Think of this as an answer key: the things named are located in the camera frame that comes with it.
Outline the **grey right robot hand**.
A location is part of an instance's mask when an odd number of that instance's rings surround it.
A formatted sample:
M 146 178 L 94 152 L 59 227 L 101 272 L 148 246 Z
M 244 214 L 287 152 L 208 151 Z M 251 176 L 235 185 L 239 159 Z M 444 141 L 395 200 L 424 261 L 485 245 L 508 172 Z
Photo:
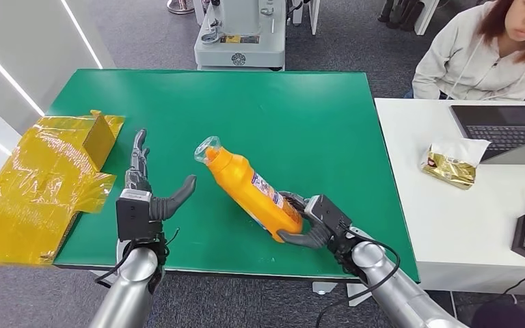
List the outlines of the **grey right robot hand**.
M 330 199 L 325 195 L 303 198 L 302 196 L 289 191 L 281 191 L 280 195 L 297 211 L 298 214 L 301 215 L 303 219 L 309 221 L 311 229 L 303 234 L 294 234 L 281 229 L 277 230 L 277 235 L 285 243 L 290 243 L 292 245 L 308 247 L 311 249 L 320 249 L 326 246 L 333 236 L 332 231 L 328 228 L 322 218 L 310 215 L 310 210 L 323 205 L 325 199 L 330 202 Z

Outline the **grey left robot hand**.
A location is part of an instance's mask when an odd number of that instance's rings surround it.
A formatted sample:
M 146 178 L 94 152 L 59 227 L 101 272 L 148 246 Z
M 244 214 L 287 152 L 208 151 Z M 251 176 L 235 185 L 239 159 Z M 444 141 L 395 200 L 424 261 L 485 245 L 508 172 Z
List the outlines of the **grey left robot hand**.
M 147 131 L 142 128 L 135 135 L 130 167 L 126 170 L 124 187 L 150 193 L 150 218 L 153 221 L 167 220 L 183 205 L 196 189 L 196 175 L 188 175 L 183 185 L 169 197 L 153 196 L 148 179 L 147 157 L 150 148 L 144 147 Z

